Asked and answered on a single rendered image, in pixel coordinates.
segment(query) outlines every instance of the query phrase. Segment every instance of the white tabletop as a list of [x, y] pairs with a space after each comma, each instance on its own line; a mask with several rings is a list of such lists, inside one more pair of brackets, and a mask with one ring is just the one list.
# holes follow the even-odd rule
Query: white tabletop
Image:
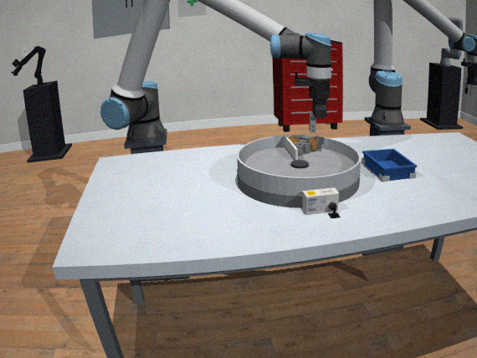
[[364, 166], [340, 218], [245, 196], [241, 145], [100, 158], [54, 261], [57, 279], [227, 272], [360, 253], [477, 228], [477, 142], [460, 133], [335, 138], [394, 148], [417, 177]]

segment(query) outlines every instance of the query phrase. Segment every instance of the gray circular bin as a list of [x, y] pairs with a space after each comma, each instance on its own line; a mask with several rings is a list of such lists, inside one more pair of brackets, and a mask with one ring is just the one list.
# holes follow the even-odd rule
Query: gray circular bin
[[339, 141], [317, 138], [318, 150], [300, 153], [299, 159], [310, 163], [306, 168], [291, 166], [285, 136], [248, 143], [238, 154], [238, 187], [255, 200], [282, 207], [301, 207], [303, 191], [328, 187], [340, 193], [340, 202], [351, 197], [359, 187], [359, 155]]

